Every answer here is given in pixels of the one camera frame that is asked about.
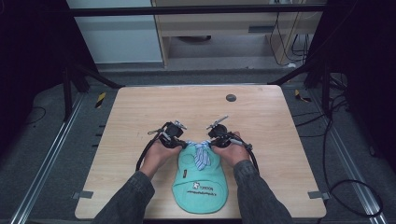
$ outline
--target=sleeve cuff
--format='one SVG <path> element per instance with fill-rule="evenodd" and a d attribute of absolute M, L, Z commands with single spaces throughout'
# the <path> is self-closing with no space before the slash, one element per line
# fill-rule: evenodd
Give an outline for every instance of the sleeve cuff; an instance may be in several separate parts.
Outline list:
<path fill-rule="evenodd" d="M 128 183 L 132 185 L 132 188 L 135 189 L 136 192 L 144 195 L 147 203 L 149 203 L 149 200 L 154 196 L 154 187 L 149 178 L 142 172 L 137 171 L 134 173 L 131 178 L 129 178 Z"/>
<path fill-rule="evenodd" d="M 251 161 L 240 161 L 233 167 L 233 175 L 236 183 L 242 183 L 252 176 L 260 176 Z"/>

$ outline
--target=small round object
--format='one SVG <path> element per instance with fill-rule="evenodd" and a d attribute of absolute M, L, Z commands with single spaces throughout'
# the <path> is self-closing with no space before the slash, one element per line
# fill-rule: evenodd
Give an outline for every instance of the small round object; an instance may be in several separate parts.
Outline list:
<path fill-rule="evenodd" d="M 226 99 L 228 102 L 234 102 L 234 101 L 236 101 L 236 96 L 235 96 L 234 94 L 228 94 L 228 95 L 225 97 L 225 99 Z"/>

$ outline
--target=table surface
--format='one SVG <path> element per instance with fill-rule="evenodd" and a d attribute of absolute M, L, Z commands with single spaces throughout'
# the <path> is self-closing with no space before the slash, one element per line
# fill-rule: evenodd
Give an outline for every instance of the table surface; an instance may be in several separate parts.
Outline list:
<path fill-rule="evenodd" d="M 228 102 L 228 94 L 234 94 L 236 101 Z M 229 131 L 239 131 L 253 145 L 262 178 L 291 216 L 325 216 L 323 201 L 308 197 L 307 192 L 318 191 L 318 185 L 282 90 L 278 86 L 230 85 L 120 89 L 84 186 L 93 195 L 79 199 L 76 217 L 95 217 L 129 179 L 153 137 L 149 131 L 177 119 L 188 129 L 180 139 L 201 142 L 209 138 L 205 128 L 225 115 L 229 117 L 222 124 Z M 217 213 L 190 214 L 177 205 L 172 194 L 177 170 L 174 157 L 152 179 L 156 193 L 145 218 L 240 218 L 233 170 L 225 162 L 222 167 L 229 197 Z"/>

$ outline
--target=striped fabric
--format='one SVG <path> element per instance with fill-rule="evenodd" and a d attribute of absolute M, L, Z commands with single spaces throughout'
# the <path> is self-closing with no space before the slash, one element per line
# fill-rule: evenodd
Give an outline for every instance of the striped fabric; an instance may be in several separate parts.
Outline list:
<path fill-rule="evenodd" d="M 202 143 L 194 143 L 192 141 L 187 142 L 190 145 L 194 145 L 196 149 L 195 158 L 195 165 L 198 170 L 204 170 L 207 165 L 210 165 L 210 158 L 207 153 L 207 150 L 210 149 L 210 141 L 206 140 Z"/>

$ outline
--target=metal rail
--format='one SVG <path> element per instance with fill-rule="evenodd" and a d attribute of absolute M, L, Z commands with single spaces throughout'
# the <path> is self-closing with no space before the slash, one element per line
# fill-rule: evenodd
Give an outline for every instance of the metal rail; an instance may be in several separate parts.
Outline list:
<path fill-rule="evenodd" d="M 52 146 L 50 147 L 46 158 L 44 159 L 40 169 L 37 172 L 37 175 L 35 176 L 35 180 L 33 181 L 32 185 L 25 194 L 17 211 L 12 216 L 10 220 L 11 224 L 23 224 L 26 222 L 27 218 L 29 217 L 32 208 L 35 205 L 35 201 L 38 195 L 40 194 L 41 190 L 43 189 L 43 186 L 47 180 L 48 175 L 50 174 L 52 166 L 55 163 L 59 152 L 61 151 L 62 145 L 64 144 L 64 140 L 66 139 L 66 136 L 69 134 L 69 131 L 81 107 L 83 98 L 84 98 L 84 94 L 79 93 L 78 98 L 74 103 L 74 110 L 70 118 L 64 122 L 60 131 L 55 137 L 55 140 L 53 141 Z"/>
<path fill-rule="evenodd" d="M 318 93 L 315 90 L 310 91 L 312 98 L 317 105 L 318 109 L 321 109 L 320 102 L 319 102 L 319 96 Z M 341 163 L 343 163 L 344 169 L 346 171 L 347 176 L 350 179 L 356 179 L 359 180 L 363 183 L 365 183 L 365 179 L 363 175 L 361 174 L 361 171 L 359 167 L 356 165 L 356 162 L 353 161 L 352 157 L 350 156 L 347 147 L 345 146 L 340 134 L 337 132 L 336 127 L 334 125 L 330 129 L 329 136 L 333 140 L 334 148 L 338 154 L 338 157 L 341 160 Z M 373 193 L 367 189 L 366 187 L 362 185 L 357 185 L 354 184 L 353 188 L 358 195 L 361 204 L 367 214 L 375 214 L 379 210 L 379 205 L 376 202 L 375 196 Z M 386 224 L 388 223 L 384 214 L 381 213 L 377 217 L 371 217 L 370 218 L 371 223 L 373 224 Z"/>

